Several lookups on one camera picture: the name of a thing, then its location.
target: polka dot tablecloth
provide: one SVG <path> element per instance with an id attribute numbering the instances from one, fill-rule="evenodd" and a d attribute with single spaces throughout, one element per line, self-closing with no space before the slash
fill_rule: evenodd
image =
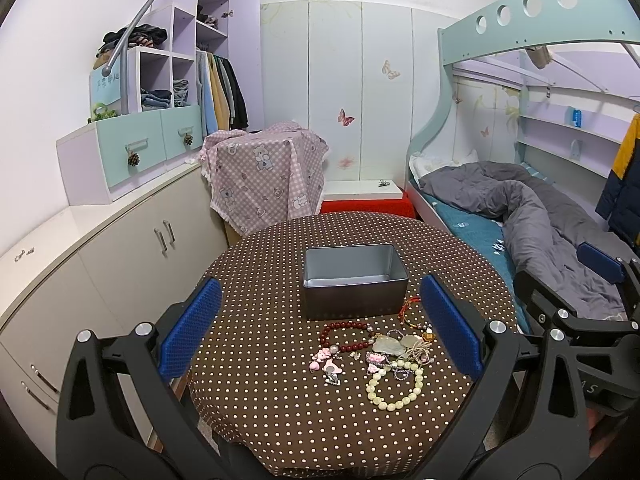
<path id="1" fill-rule="evenodd" d="M 244 238 L 207 271 L 220 281 L 223 305 L 191 367 L 191 395 L 202 418 L 230 442 L 247 446 L 274 475 L 307 478 L 333 470 L 362 477 L 414 468 L 453 419 L 471 382 L 439 340 L 435 362 L 424 369 L 418 399 L 382 412 L 367 399 L 365 351 L 343 353 L 340 386 L 311 372 L 324 322 L 300 316 L 306 248 L 393 243 L 409 273 L 407 297 L 430 272 L 486 319 L 516 330 L 510 294 L 494 268 L 464 242 L 423 222 L 369 212 L 309 216 Z M 408 318 L 424 320 L 414 306 Z M 401 329 L 397 316 L 359 319 L 376 332 Z M 362 332 L 340 329 L 332 340 L 350 344 Z M 399 400 L 413 388 L 387 374 L 378 387 Z"/>

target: gray blanket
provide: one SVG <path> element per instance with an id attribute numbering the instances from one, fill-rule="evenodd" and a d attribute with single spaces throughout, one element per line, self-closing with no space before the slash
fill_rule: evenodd
<path id="1" fill-rule="evenodd" d="M 578 262 L 575 248 L 589 242 L 625 261 L 633 252 L 553 186 L 516 164 L 479 162 L 427 174 L 420 188 L 449 205 L 501 219 L 516 270 L 545 282 L 580 317 L 626 319 L 616 287 Z"/>

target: mattress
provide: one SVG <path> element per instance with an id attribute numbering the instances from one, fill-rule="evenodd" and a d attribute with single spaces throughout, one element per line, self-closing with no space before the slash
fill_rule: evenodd
<path id="1" fill-rule="evenodd" d="M 513 293 L 515 266 L 509 253 L 504 248 L 502 225 L 495 220 L 489 220 L 447 205 L 437 198 L 422 192 L 413 177 L 411 177 L 410 183 L 420 193 L 424 201 L 436 211 L 454 236 L 473 247 L 494 266 L 514 299 L 513 303 L 516 309 L 518 325 L 523 332 L 530 333 L 524 306 Z"/>

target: blue paper sign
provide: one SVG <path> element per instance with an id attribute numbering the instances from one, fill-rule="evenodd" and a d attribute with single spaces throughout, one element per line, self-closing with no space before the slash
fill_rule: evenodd
<path id="1" fill-rule="evenodd" d="M 120 58 L 116 60 L 111 75 L 104 77 L 104 65 L 91 72 L 91 108 L 97 103 L 110 105 L 120 99 Z"/>

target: white pillow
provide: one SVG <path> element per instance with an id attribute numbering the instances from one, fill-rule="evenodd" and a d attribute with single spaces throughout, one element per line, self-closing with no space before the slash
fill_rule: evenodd
<path id="1" fill-rule="evenodd" d="M 409 168 L 415 181 L 418 182 L 421 177 L 440 168 L 462 166 L 470 162 L 478 162 L 478 152 L 476 150 L 473 150 L 460 160 L 443 160 L 439 156 L 425 156 L 422 153 L 414 153 L 409 157 Z"/>

